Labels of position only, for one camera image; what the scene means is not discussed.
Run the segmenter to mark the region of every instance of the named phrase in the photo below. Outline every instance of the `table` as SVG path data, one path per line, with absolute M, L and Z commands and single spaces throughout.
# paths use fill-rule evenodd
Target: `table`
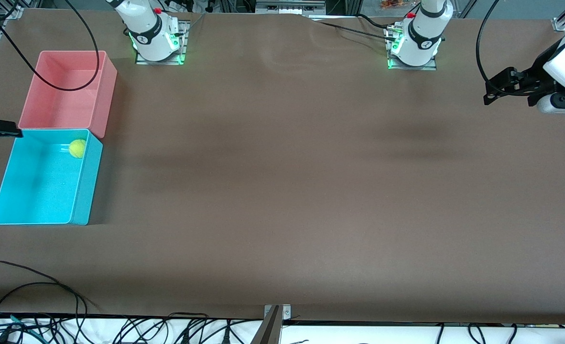
M 184 66 L 136 66 L 116 13 L 84 15 L 119 71 L 90 225 L 0 227 L 0 259 L 94 313 L 565 323 L 565 116 L 482 104 L 478 21 L 450 22 L 437 72 L 414 72 L 297 15 L 206 15 Z M 92 48 L 71 11 L 8 27 L 34 63 Z M 526 68 L 557 37 L 493 20 L 484 66 Z M 0 119 L 19 119 L 31 77 L 4 40 Z M 0 296 L 34 280 L 0 267 Z M 73 312 L 44 288 L 2 311 Z

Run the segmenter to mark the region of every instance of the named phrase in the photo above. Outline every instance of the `pink bin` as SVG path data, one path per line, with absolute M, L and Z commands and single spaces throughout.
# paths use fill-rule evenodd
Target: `pink bin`
M 36 75 L 21 113 L 21 129 L 89 129 L 104 137 L 115 88 L 117 70 L 106 52 L 99 52 L 99 72 L 93 82 L 79 91 L 59 91 Z M 41 52 L 36 71 L 57 87 L 85 85 L 96 67 L 94 51 Z

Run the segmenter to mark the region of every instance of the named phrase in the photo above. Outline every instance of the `blue bin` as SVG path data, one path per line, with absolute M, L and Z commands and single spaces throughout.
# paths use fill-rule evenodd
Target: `blue bin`
M 0 187 L 0 225 L 86 225 L 102 144 L 87 129 L 25 129 Z M 68 147 L 86 140 L 82 159 Z

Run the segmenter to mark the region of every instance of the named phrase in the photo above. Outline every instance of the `yellow tennis ball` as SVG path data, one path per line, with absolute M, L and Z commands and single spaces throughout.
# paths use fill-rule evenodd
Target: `yellow tennis ball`
M 70 143 L 70 147 L 68 151 L 70 151 L 70 155 L 77 159 L 83 159 L 83 155 L 85 155 L 85 140 L 75 140 Z

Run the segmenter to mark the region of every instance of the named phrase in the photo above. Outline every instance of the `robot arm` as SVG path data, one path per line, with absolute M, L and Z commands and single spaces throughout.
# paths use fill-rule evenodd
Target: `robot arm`
M 161 9 L 154 11 L 149 0 L 106 1 L 127 25 L 134 48 L 144 59 L 161 61 L 180 48 L 176 38 L 178 19 Z
M 426 65 L 437 54 L 444 28 L 452 17 L 450 0 L 422 0 L 416 17 L 396 23 L 401 26 L 402 36 L 391 54 L 406 65 Z
M 490 84 L 486 83 L 485 105 L 518 94 L 528 96 L 529 106 L 537 105 L 543 113 L 565 113 L 565 37 L 541 53 L 530 68 L 518 72 L 508 67 Z

